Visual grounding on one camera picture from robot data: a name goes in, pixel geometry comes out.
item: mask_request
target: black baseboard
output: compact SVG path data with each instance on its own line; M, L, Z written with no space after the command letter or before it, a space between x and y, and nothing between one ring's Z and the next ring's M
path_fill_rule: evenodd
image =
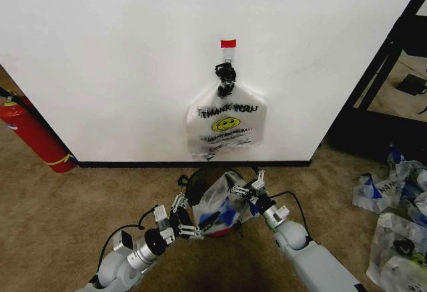
M312 161L92 162L80 167L308 167Z

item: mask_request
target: black clip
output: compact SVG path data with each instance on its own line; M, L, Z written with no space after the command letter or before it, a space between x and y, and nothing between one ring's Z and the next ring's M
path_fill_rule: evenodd
M232 94L234 82L236 82L236 71L232 64L225 62L215 67L216 75L221 79L221 85L218 87L218 96L226 97Z

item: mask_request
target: red object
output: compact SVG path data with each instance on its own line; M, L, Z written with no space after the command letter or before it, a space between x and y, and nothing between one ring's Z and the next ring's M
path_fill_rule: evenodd
M232 231L232 227L228 227L227 229L223 229L223 230L219 230L213 233L209 233L207 236L208 237L223 237L224 235L227 235L228 233L230 233Z
M223 47L236 47L237 40L221 40L221 48Z
M28 106L33 106L26 97L21 98ZM66 172L75 167L73 156L64 146L52 136L51 132L37 120L30 112L15 102L6 102L0 106L0 118L14 130L20 138L40 158L48 164L54 172Z

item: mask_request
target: plastic bag with blue print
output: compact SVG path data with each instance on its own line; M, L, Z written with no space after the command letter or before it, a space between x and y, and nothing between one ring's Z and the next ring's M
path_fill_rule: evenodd
M246 182L233 171L225 172L204 194L199 204L193 206L194 221L199 226L209 220L211 226L203 234L221 237L229 233L236 223L258 216L255 205L243 197L230 193L231 187L243 187Z

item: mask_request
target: pile of plastic bags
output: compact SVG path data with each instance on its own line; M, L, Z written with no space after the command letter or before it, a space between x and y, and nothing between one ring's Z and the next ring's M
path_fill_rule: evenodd
M390 174L380 181L375 174L360 176L353 189L353 204L375 213L404 205L412 220L427 227L427 168L418 161L407 161L393 147L388 156Z
M404 207L413 222L393 213L379 216L366 274L387 292L427 292L427 168L405 160L395 147L387 161L387 179L360 176L353 204L378 214Z

